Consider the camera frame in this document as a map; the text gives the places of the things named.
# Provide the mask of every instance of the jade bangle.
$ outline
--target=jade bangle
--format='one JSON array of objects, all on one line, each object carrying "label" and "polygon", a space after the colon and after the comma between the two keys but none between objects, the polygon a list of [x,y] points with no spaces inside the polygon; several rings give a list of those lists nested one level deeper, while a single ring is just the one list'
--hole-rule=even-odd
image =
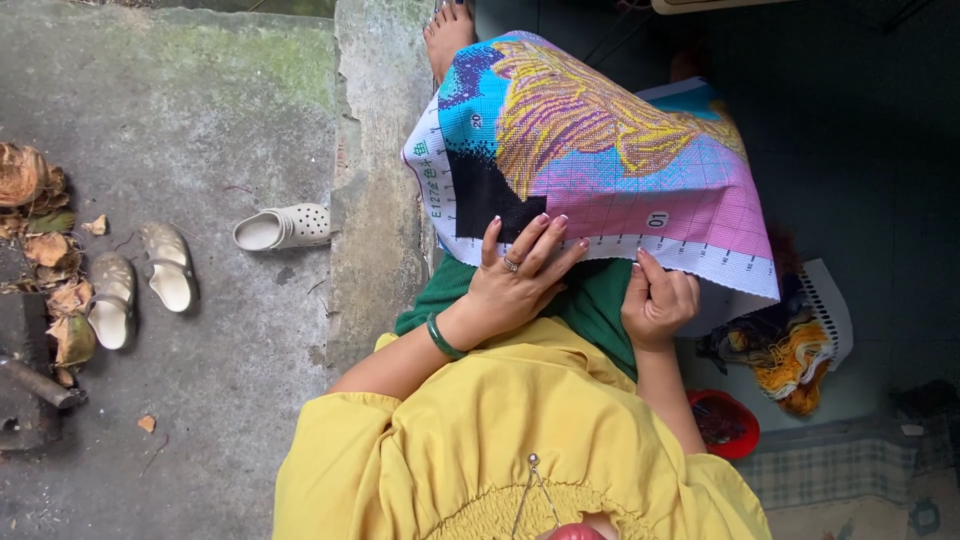
[{"label": "jade bangle", "polygon": [[430,337],[433,339],[434,345],[440,349],[440,352],[450,356],[454,360],[459,360],[467,355],[463,351],[457,351],[449,343],[446,342],[444,337],[440,335],[440,330],[437,328],[437,313],[430,313],[426,316],[426,330],[430,332]]}]

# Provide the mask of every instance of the woman's right hand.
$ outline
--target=woman's right hand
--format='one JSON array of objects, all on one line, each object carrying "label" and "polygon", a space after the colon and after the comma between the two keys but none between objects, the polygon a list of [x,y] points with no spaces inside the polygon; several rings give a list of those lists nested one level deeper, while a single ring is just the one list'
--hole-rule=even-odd
[{"label": "woman's right hand", "polygon": [[[583,258],[589,240],[581,238],[559,257],[549,261],[564,239],[566,216],[553,219],[544,213],[530,222],[507,250],[496,252],[496,237],[503,222],[497,216],[484,233],[482,263],[466,295],[437,316],[447,343],[468,351],[481,341],[511,331],[531,321],[565,285],[560,279]],[[516,263],[513,271],[504,259]]]},{"label": "woman's right hand", "polygon": [[620,321],[634,349],[673,351],[673,335],[700,309],[700,284],[682,270],[666,272],[643,248],[636,260],[620,309]]}]

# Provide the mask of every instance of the woman's left hand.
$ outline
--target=woman's left hand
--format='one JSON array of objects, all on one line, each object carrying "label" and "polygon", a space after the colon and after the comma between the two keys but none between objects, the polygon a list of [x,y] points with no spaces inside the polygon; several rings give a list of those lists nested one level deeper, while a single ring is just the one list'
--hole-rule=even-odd
[{"label": "woman's left hand", "polygon": [[531,321],[565,285],[560,279],[587,252],[581,238],[547,262],[564,238],[566,216],[550,221],[545,213],[520,233],[506,257],[496,253],[496,237],[503,227],[497,216],[484,233],[482,264],[466,295],[437,316],[444,339],[460,351]]}]

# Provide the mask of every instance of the necklace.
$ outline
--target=necklace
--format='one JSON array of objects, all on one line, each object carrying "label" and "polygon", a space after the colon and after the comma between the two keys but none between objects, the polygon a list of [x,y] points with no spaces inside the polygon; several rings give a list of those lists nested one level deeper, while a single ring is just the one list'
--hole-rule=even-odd
[{"label": "necklace", "polygon": [[523,512],[523,504],[527,501],[527,492],[530,491],[530,486],[533,485],[534,476],[537,477],[537,485],[540,486],[540,491],[543,492],[543,496],[546,497],[546,501],[550,504],[550,510],[553,512],[553,517],[557,520],[557,525],[553,526],[554,529],[560,527],[560,515],[557,514],[557,508],[554,507],[553,501],[550,499],[550,494],[546,492],[546,486],[543,485],[543,479],[540,477],[540,471],[537,470],[537,465],[540,463],[540,457],[536,454],[530,454],[527,456],[527,464],[530,465],[530,474],[527,476],[527,486],[523,488],[523,494],[520,495],[520,507],[516,509],[516,517],[514,518],[514,529],[510,531],[510,540],[514,540],[516,536],[516,527],[520,525],[520,514]]}]

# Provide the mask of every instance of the yellow dress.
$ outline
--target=yellow dress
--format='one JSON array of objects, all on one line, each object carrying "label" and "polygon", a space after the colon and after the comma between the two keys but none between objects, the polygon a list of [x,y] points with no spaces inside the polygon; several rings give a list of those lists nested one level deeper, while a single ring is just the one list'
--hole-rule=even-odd
[{"label": "yellow dress", "polygon": [[[621,539],[770,538],[733,467],[684,456],[633,382],[563,321],[485,346],[404,402],[307,403],[276,479],[274,540],[510,538],[531,453],[565,524],[607,512]],[[534,481],[516,538],[554,524]]]}]

